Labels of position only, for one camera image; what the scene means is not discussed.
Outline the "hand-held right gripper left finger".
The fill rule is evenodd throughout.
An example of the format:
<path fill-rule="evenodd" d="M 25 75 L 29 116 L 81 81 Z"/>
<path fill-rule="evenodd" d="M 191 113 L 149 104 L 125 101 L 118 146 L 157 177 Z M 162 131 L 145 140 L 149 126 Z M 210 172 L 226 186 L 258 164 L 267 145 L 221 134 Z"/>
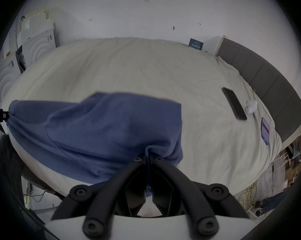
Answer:
<path fill-rule="evenodd" d="M 86 237 L 106 237 L 114 215 L 137 217 L 145 204 L 146 161 L 146 157 L 134 158 L 108 181 L 73 187 L 52 221 L 84 216 L 80 232 Z"/>

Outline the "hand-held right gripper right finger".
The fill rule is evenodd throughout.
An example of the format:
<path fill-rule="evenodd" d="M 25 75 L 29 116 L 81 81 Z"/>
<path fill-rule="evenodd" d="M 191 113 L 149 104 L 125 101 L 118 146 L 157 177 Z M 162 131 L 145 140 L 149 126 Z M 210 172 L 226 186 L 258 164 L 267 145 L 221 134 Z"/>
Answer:
<path fill-rule="evenodd" d="M 216 216 L 249 219 L 225 185 L 191 181 L 161 157 L 149 157 L 152 201 L 163 217 L 186 215 L 194 237 L 214 237 L 220 230 Z"/>

